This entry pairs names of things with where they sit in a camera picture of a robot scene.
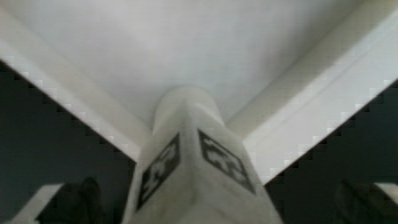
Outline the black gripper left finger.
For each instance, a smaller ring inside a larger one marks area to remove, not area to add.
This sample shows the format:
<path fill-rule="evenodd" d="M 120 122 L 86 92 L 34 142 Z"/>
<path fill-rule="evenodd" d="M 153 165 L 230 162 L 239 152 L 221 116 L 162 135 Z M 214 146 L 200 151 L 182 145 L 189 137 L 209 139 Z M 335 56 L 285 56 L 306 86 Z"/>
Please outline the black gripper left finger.
<path fill-rule="evenodd" d="M 88 177 L 81 183 L 45 185 L 10 224 L 106 224 L 97 179 Z"/>

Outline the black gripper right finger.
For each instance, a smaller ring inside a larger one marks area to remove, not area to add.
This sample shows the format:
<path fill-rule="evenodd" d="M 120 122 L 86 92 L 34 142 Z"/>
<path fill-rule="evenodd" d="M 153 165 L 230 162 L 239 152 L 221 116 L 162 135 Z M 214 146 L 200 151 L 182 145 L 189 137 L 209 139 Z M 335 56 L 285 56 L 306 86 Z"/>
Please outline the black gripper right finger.
<path fill-rule="evenodd" d="M 336 189 L 333 224 L 398 224 L 398 185 L 354 183 Z"/>

